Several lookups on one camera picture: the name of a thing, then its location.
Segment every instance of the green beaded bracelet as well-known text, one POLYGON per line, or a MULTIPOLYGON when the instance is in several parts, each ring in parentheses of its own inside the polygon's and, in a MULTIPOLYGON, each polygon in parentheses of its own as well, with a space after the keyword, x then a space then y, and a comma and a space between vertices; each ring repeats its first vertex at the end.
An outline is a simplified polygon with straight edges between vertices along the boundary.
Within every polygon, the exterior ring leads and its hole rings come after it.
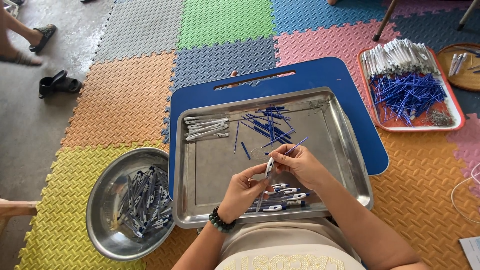
POLYGON ((230 224, 226 224, 225 222, 223 222, 220 219, 217 211, 218 211, 218 206, 213 209, 212 213, 210 213, 210 215, 208 216, 208 220, 210 220, 210 222, 213 224, 213 226, 215 228, 217 228, 217 230, 219 230, 220 232, 222 232, 222 233, 232 232, 233 227, 235 227, 236 221, 233 221, 230 224))

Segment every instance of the hand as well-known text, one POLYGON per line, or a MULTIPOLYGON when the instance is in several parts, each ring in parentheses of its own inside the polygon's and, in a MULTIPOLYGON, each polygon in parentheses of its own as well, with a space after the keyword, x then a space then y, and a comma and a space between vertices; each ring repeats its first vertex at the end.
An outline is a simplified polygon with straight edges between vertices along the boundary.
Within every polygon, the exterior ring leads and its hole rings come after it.
POLYGON ((315 190, 321 180, 334 179, 331 173, 315 158, 315 156, 304 146, 297 146, 290 156, 283 155, 294 144, 283 144, 272 151, 269 156, 280 163, 276 172, 287 171, 295 175, 306 188, 315 190))
POLYGON ((232 176, 225 197, 218 207, 218 216, 223 222, 230 224, 243 215, 264 189, 269 192, 274 190, 268 185, 267 179, 249 181, 254 175, 265 173, 266 168, 267 163, 264 163, 232 176))

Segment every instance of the concrete floor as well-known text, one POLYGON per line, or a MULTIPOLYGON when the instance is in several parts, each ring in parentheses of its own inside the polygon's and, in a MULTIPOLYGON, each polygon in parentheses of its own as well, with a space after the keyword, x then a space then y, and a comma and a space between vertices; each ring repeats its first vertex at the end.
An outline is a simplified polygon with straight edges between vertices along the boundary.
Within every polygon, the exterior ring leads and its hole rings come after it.
MULTIPOLYGON (((0 63, 0 198, 41 199, 78 95, 60 93, 39 99, 38 81, 62 69, 69 77, 85 79, 112 4, 112 0, 88 4, 29 0, 20 8, 17 19, 26 26, 55 24, 58 29, 40 53, 42 67, 0 63)), ((9 37, 15 47, 33 54, 21 36, 11 32, 9 37)), ((30 217, 12 218, 0 235, 0 270, 12 270, 20 262, 18 252, 25 247, 29 222, 30 217)))

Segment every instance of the white wire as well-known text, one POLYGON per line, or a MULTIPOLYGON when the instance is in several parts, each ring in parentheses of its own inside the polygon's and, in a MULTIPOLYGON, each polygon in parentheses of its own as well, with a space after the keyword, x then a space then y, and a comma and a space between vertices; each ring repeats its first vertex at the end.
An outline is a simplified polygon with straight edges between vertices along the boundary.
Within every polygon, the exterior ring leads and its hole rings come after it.
POLYGON ((450 196, 450 198, 451 198, 451 200, 452 200, 452 205, 453 205, 453 207, 455 207, 455 210, 457 210, 457 212, 460 213, 460 215, 462 215, 464 218, 468 219, 468 220, 471 221, 471 222, 478 223, 478 224, 480 224, 480 222, 471 220, 471 219, 468 218, 466 215, 464 215, 462 212, 460 212, 460 210, 458 210, 458 208, 457 208, 456 205, 455 205, 455 202, 453 202, 453 192, 455 191, 455 189, 456 189, 459 185, 465 183, 466 181, 468 181, 468 180, 470 180, 470 179, 472 179, 472 178, 480 185, 480 181, 479 181, 477 178, 475 178, 475 176, 479 175, 480 172, 478 172, 477 174, 473 175, 473 172, 475 171, 475 169, 476 169, 479 165, 480 165, 480 163, 477 164, 475 167, 473 167, 472 171, 470 172, 470 177, 469 177, 469 178, 461 181, 458 185, 456 185, 456 186, 453 188, 452 194, 451 194, 451 196, 450 196))

